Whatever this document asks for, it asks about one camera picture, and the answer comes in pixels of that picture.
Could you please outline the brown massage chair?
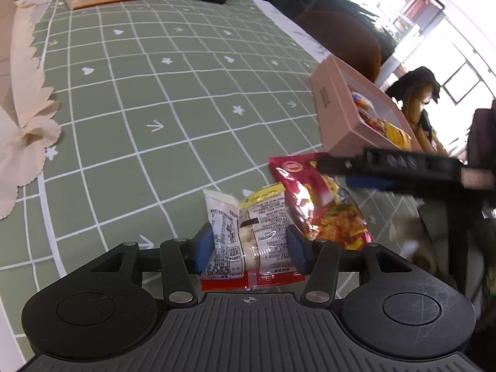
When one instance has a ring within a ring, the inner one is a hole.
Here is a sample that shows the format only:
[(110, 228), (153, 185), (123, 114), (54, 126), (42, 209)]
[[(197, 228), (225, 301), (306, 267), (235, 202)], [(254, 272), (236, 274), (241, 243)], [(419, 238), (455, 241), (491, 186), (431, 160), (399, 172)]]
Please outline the brown massage chair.
[(434, 73), (427, 67), (420, 66), (398, 78), (385, 93), (402, 103), (401, 111), (421, 149), (429, 154), (448, 156), (425, 110), (425, 106), (431, 101), (438, 103), (440, 90), (441, 85)]

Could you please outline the small clear red packet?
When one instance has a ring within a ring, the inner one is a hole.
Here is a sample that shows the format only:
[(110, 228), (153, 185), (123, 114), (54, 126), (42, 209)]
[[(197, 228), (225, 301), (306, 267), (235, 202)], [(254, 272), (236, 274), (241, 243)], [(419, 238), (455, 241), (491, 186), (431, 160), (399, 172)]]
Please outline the small clear red packet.
[(285, 188), (265, 186), (243, 201), (203, 192), (214, 252), (201, 274), (203, 291), (254, 290), (304, 280), (288, 252)]

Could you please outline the brown round chair back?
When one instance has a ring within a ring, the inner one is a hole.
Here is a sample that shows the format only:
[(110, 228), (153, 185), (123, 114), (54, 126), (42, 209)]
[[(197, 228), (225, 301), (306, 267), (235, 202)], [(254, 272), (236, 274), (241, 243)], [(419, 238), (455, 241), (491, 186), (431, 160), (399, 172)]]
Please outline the brown round chair back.
[(380, 45), (358, 20), (339, 12), (312, 10), (297, 16), (295, 23), (370, 82), (378, 79)]

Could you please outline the beige scalloped cloth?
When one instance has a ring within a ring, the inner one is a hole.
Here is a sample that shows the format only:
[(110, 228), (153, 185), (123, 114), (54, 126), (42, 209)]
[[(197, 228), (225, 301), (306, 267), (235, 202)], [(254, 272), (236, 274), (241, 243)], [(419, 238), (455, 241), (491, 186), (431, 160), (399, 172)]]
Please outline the beige scalloped cloth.
[(43, 170), (45, 149), (60, 138), (51, 98), (33, 46), (33, 3), (1, 0), (1, 218), (13, 211), (18, 189)]

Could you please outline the white red snack packet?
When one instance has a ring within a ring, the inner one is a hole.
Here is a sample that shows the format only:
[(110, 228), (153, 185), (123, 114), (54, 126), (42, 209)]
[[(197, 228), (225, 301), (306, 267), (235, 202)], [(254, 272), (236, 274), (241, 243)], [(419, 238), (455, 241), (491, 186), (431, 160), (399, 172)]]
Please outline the white red snack packet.
[(366, 98), (364, 95), (362, 95), (360, 92), (355, 90), (353, 87), (349, 87), (350, 94), (352, 96), (352, 100), (354, 104), (356, 105), (356, 108), (359, 112), (359, 114), (362, 117), (377, 117), (377, 113), (375, 111), (375, 107), (373, 106), (372, 102)]

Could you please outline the red cracker packet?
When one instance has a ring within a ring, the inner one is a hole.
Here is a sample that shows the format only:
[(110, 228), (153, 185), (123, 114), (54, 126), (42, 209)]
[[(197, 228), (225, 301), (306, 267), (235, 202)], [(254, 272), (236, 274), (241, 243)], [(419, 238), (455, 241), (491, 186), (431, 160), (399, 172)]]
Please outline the red cracker packet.
[(361, 120), (381, 135), (386, 135), (386, 123), (383, 119), (370, 114), (368, 111), (358, 109)]

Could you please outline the red spicy snack packet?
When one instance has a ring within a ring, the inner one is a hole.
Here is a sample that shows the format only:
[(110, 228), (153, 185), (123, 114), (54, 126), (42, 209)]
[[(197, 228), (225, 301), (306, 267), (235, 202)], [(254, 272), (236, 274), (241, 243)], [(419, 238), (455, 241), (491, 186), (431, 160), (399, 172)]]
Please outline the red spicy snack packet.
[(366, 219), (335, 178), (317, 171), (323, 152), (272, 157), (269, 169), (285, 189), (293, 221), (308, 240), (328, 240), (346, 250), (372, 242)]

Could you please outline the pink cardboard box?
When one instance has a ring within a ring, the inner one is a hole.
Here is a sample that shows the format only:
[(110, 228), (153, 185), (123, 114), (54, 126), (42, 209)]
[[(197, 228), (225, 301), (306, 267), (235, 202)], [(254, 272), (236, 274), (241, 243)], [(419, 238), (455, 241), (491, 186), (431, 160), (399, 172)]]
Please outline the pink cardboard box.
[(362, 74), (341, 59), (330, 55), (309, 79), (318, 115), (324, 150), (331, 155), (360, 155), (365, 148), (395, 149), (385, 136), (363, 122), (352, 99), (351, 88), (372, 102), (378, 117), (402, 129), (411, 138), (411, 148), (421, 147), (396, 104)]

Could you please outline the yellow snack packet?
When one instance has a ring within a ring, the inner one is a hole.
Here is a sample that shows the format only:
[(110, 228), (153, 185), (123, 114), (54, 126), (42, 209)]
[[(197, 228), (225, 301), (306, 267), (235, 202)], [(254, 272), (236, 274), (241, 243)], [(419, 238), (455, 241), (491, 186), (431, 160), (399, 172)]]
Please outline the yellow snack packet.
[(399, 129), (392, 123), (389, 123), (387, 121), (384, 122), (384, 135), (392, 144), (397, 146), (399, 149), (407, 151), (410, 151), (412, 149), (410, 136), (405, 133), (403, 129)]

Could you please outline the green grid tablecloth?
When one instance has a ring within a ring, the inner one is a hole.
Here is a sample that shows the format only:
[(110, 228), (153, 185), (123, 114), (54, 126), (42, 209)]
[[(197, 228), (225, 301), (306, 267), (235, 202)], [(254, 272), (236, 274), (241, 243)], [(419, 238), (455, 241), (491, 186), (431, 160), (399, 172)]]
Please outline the green grid tablecloth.
[(322, 148), (309, 77), (326, 50), (269, 3), (34, 0), (58, 142), (1, 222), (1, 368), (32, 356), (25, 302), (124, 241), (190, 238), (203, 191), (246, 197), (268, 161)]

